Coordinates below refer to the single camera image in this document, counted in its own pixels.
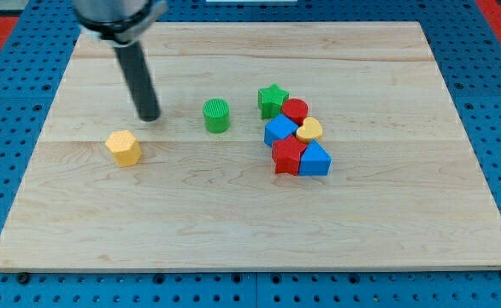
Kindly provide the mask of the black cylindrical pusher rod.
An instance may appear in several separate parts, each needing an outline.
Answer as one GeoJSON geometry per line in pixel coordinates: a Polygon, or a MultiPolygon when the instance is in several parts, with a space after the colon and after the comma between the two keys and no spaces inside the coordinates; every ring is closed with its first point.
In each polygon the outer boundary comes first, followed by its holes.
{"type": "Polygon", "coordinates": [[[150,71],[139,42],[114,48],[118,63],[131,94],[135,110],[141,121],[155,121],[161,109],[150,71]]]}

